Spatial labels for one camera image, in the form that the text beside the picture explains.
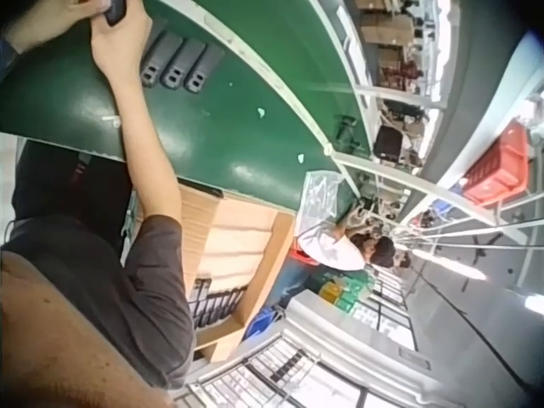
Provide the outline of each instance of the gray t-shirt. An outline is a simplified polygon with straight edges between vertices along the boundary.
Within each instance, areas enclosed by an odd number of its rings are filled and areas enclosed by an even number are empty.
[[[183,386],[195,337],[177,221],[147,218],[124,268],[110,245],[74,218],[32,219],[12,236],[3,250],[31,262],[149,385]]]

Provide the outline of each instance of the yellow container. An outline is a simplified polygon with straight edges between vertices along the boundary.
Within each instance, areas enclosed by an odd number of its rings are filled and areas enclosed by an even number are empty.
[[[334,304],[342,296],[343,289],[334,282],[327,282],[320,289],[320,297]]]

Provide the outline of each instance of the blue bin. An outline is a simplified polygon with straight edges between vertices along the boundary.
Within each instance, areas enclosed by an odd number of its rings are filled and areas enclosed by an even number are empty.
[[[460,196],[462,193],[462,187],[459,184],[455,184],[453,187],[451,187],[450,191]],[[450,203],[442,201],[442,200],[435,201],[432,207],[434,212],[437,213],[442,218],[448,215],[450,210],[453,208],[453,206]]]
[[[243,340],[264,332],[274,322],[276,312],[272,308],[264,308],[253,318],[244,334]]]

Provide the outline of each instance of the black bag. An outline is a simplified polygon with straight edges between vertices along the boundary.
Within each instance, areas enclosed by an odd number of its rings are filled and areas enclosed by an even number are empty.
[[[398,163],[402,138],[402,133],[394,127],[381,126],[374,144],[374,155],[381,160]]]

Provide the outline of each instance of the red plastic crate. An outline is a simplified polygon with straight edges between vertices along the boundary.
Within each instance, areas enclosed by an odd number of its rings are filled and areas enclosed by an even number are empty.
[[[527,133],[524,126],[511,122],[465,174],[462,194],[487,206],[524,191],[528,177]]]

